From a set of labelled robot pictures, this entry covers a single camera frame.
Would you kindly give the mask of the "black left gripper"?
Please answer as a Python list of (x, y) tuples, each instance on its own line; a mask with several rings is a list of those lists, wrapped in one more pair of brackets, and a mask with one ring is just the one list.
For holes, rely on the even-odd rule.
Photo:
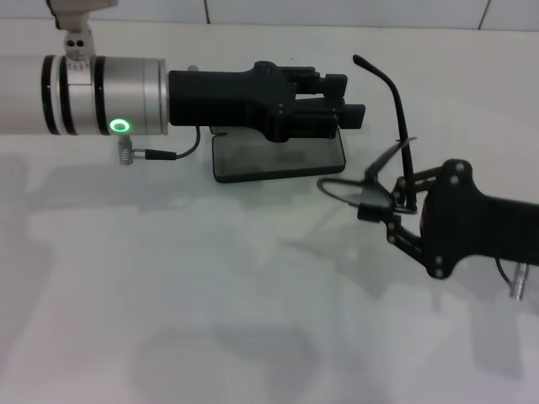
[[(266, 140), (333, 139), (337, 126), (361, 129), (364, 104), (337, 108), (328, 98), (343, 98), (344, 74), (324, 79), (313, 67), (283, 67), (257, 61), (245, 72), (171, 71), (168, 116), (173, 126), (245, 127)], [(298, 94), (324, 97), (297, 99)]]

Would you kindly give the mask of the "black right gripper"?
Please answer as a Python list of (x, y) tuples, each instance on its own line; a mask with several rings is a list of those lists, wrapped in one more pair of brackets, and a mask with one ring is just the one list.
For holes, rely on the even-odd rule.
[[(402, 215), (417, 215), (417, 194), (428, 192), (420, 233), (402, 224)], [(360, 205), (360, 221), (383, 223), (387, 242), (446, 279), (464, 258), (485, 256), (538, 265), (538, 205), (482, 193), (464, 160), (399, 177), (392, 197), (395, 210)]]

